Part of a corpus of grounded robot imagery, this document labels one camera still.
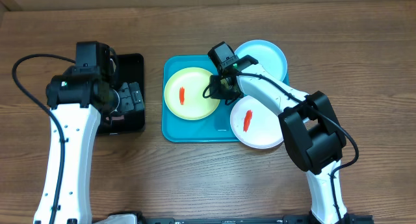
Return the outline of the yellow-green plate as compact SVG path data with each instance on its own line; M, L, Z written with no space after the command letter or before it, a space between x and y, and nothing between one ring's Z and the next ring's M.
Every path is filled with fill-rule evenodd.
M203 68L190 67L175 72L164 87L164 102L177 117L199 120L211 115L219 106L219 99L203 97L212 73Z

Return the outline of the white plate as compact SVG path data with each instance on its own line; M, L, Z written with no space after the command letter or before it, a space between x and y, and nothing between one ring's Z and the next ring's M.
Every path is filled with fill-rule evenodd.
M235 104L230 125L237 139L249 147L269 149L283 143L277 115L251 96Z

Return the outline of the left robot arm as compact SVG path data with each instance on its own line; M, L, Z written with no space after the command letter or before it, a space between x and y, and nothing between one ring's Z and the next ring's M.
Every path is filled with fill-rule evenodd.
M90 174L98 135L145 129L144 58L79 42L72 66L46 88L51 142L34 223L91 223Z

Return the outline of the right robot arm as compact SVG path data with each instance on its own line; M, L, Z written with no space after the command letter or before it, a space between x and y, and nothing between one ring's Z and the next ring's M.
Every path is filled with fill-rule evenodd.
M340 126L328 97L301 92L273 77L250 55L239 57L226 42L208 52L217 69L203 91L204 98L233 102L249 95L279 119L286 151L306 173L313 223L347 223L339 171L342 150L351 140Z

